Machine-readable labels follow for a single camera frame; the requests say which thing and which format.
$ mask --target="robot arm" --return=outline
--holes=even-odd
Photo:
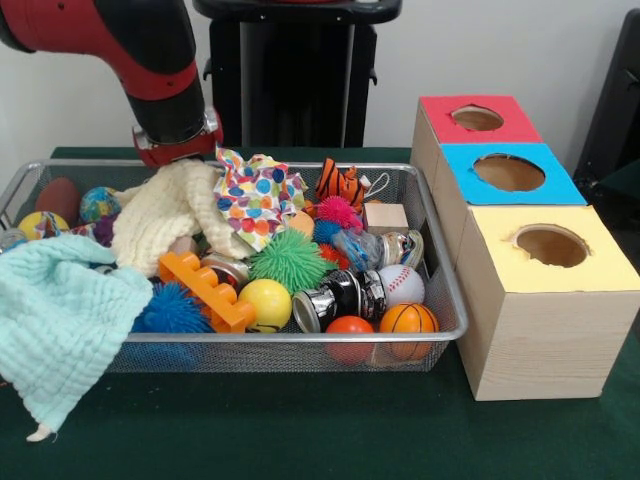
[[[134,143],[147,165],[206,154],[222,140],[216,113],[205,109],[183,0],[0,0],[0,40],[109,64],[139,123]]]

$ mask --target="black stand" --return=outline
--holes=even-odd
[[[640,202],[607,177],[640,159],[640,10],[627,15],[574,180],[640,269]],[[640,178],[635,180],[640,191]],[[640,314],[634,324],[640,338]]]
[[[402,0],[293,5],[194,0],[212,19],[213,100],[225,144],[360,147],[376,33]]]

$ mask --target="tiger plush toy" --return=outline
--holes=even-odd
[[[351,167],[342,173],[336,162],[327,158],[322,165],[322,174],[316,184],[316,197],[318,201],[322,201],[333,195],[340,196],[360,214],[365,193],[369,188],[371,188],[371,183],[366,179],[358,179],[356,167]]]

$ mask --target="white wall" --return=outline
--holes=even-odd
[[[208,20],[193,12],[198,65]],[[572,168],[625,13],[637,0],[405,0],[378,27],[365,142],[409,146],[425,94],[515,95]],[[204,87],[210,99],[210,87]],[[25,55],[0,45],[0,188],[16,168],[57,145],[131,145],[133,117],[99,60]]]

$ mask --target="pink spiky ball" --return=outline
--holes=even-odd
[[[342,228],[355,228],[356,231],[362,231],[363,227],[362,221],[349,202],[335,195],[325,198],[318,205],[317,218],[337,223]]]

